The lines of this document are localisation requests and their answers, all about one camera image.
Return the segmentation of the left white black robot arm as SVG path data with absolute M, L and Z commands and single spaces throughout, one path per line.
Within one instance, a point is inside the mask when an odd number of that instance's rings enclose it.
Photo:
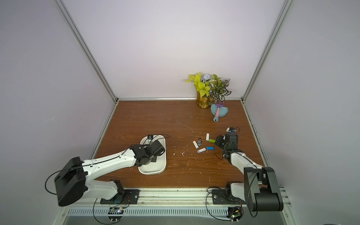
M 97 159 L 72 158 L 54 178 L 58 205 L 68 206 L 86 198 L 97 198 L 102 204 L 122 204 L 126 194 L 121 182 L 98 178 L 128 167 L 150 167 L 150 174 L 162 173 L 166 167 L 165 137 L 145 137 L 140 144 Z

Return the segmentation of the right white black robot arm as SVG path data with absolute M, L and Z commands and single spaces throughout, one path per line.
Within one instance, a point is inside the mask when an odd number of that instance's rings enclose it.
M 233 182 L 230 194 L 244 200 L 250 212 L 281 212 L 284 209 L 280 187 L 273 168 L 262 166 L 238 148 L 238 135 L 228 131 L 215 139 L 223 158 L 243 175 L 244 182 Z

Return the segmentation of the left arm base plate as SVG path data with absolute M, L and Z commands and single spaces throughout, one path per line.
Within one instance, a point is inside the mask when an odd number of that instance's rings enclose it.
M 110 200 L 101 199 L 100 204 L 125 204 L 125 205 L 135 205 L 138 202 L 138 197 L 140 194 L 139 189 L 125 189 L 123 194 L 116 194 Z

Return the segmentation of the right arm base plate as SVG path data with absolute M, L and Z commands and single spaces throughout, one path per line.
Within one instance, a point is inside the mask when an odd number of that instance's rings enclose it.
M 212 203 L 214 205 L 220 204 L 234 204 L 234 201 L 231 201 L 226 197 L 225 191 L 222 189 L 213 189 L 211 191 Z

